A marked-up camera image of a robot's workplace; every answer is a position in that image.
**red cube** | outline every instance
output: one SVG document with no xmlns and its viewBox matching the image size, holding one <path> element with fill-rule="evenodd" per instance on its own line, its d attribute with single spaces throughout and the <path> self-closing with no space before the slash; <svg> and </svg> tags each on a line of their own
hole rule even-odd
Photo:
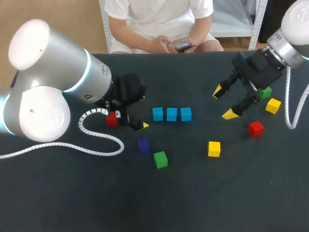
<svg viewBox="0 0 309 232">
<path fill-rule="evenodd" d="M 264 132 L 264 126 L 259 121 L 253 122 L 249 124 L 248 132 L 251 135 L 251 137 L 257 137 L 263 134 Z"/>
<path fill-rule="evenodd" d="M 118 126 L 116 112 L 111 112 L 109 115 L 106 116 L 106 124 L 109 127 L 117 127 Z"/>
</svg>

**person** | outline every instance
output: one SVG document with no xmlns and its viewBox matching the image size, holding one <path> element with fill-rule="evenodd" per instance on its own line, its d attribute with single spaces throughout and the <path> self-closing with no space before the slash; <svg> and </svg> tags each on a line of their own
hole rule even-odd
<svg viewBox="0 0 309 232">
<path fill-rule="evenodd" d="M 212 0 L 106 0 L 113 35 L 110 53 L 177 53 L 175 44 L 194 44 L 185 52 L 223 51 L 210 33 Z"/>
</svg>

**cyan cube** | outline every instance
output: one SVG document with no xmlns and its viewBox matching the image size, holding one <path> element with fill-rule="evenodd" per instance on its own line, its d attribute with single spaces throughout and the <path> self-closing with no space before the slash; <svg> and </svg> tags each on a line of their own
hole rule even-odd
<svg viewBox="0 0 309 232">
<path fill-rule="evenodd" d="M 182 122 L 191 121 L 192 120 L 192 112 L 191 108 L 181 108 L 180 109 L 180 116 L 182 119 Z"/>
<path fill-rule="evenodd" d="M 140 154 L 150 154 L 149 140 L 142 138 L 137 140 Z"/>
<path fill-rule="evenodd" d="M 163 121 L 163 108 L 153 108 L 154 121 Z"/>
<path fill-rule="evenodd" d="M 177 108 L 168 108 L 166 121 L 169 122 L 177 121 Z"/>
</svg>

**white spiral cable wrap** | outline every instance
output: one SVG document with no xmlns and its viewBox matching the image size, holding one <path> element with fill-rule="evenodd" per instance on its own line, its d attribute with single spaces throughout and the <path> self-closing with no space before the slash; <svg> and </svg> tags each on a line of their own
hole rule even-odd
<svg viewBox="0 0 309 232">
<path fill-rule="evenodd" d="M 285 122 L 286 125 L 288 126 L 288 128 L 290 129 L 295 129 L 299 116 L 300 116 L 300 112 L 303 108 L 303 105 L 306 101 L 306 98 L 309 94 L 309 85 L 307 86 L 307 88 L 305 89 L 303 95 L 300 98 L 298 107 L 296 109 L 296 113 L 294 116 L 294 120 L 293 123 L 290 123 L 290 116 L 289 116 L 289 89 L 290 89 L 290 79 L 291 79 L 291 68 L 289 66 L 287 66 L 286 68 L 286 89 L 285 89 Z"/>
<path fill-rule="evenodd" d="M 110 139 L 110 140 L 115 141 L 116 143 L 118 143 L 120 145 L 119 150 L 114 151 L 114 152 L 106 153 L 106 152 L 92 151 L 92 150 L 85 149 L 85 148 L 82 148 L 80 146 L 76 146 L 76 145 L 68 144 L 68 143 L 46 143 L 46 144 L 34 145 L 32 147 L 29 147 L 29 148 L 26 148 L 24 150 L 17 151 L 17 152 L 11 153 L 11 154 L 2 155 L 2 156 L 0 156 L 0 159 L 5 159 L 5 158 L 13 157 L 13 156 L 18 156 L 18 155 L 24 154 L 26 152 L 29 152 L 29 151 L 32 151 L 32 150 L 35 150 L 35 149 L 39 149 L 39 148 L 43 148 L 43 147 L 48 147 L 48 146 L 65 146 L 65 147 L 76 149 L 76 150 L 79 150 L 79 151 L 82 151 L 82 152 L 85 152 L 85 153 L 88 153 L 88 154 L 91 154 L 91 155 L 96 155 L 96 156 L 115 156 L 115 155 L 118 155 L 121 152 L 123 152 L 123 150 L 125 149 L 125 146 L 124 146 L 124 144 L 123 144 L 123 142 L 121 140 L 117 139 L 114 136 L 108 135 L 108 134 L 97 133 L 97 132 L 93 132 L 93 131 L 87 130 L 83 126 L 83 122 L 84 122 L 85 118 L 88 117 L 91 114 L 94 114 L 94 113 L 101 113 L 101 114 L 104 114 L 104 115 L 107 116 L 108 115 L 108 110 L 102 109 L 102 108 L 97 108 L 97 109 L 92 109 L 92 110 L 87 111 L 79 119 L 79 123 L 78 123 L 79 129 L 82 132 L 84 132 L 86 134 L 89 134 L 91 136 L 96 136 L 96 137 L 100 137 L 100 138 L 106 138 L 106 139 Z"/>
</svg>

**yellow cube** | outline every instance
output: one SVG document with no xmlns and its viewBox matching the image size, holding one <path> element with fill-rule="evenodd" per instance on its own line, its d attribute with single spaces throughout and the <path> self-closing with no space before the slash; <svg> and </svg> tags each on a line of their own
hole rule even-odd
<svg viewBox="0 0 309 232">
<path fill-rule="evenodd" d="M 268 102 L 268 104 L 266 106 L 266 110 L 275 114 L 279 110 L 280 105 L 281 105 L 281 101 L 278 101 L 278 100 L 272 98 Z"/>
<path fill-rule="evenodd" d="M 221 152 L 220 142 L 209 142 L 208 145 L 208 156 L 219 157 Z"/>
</svg>

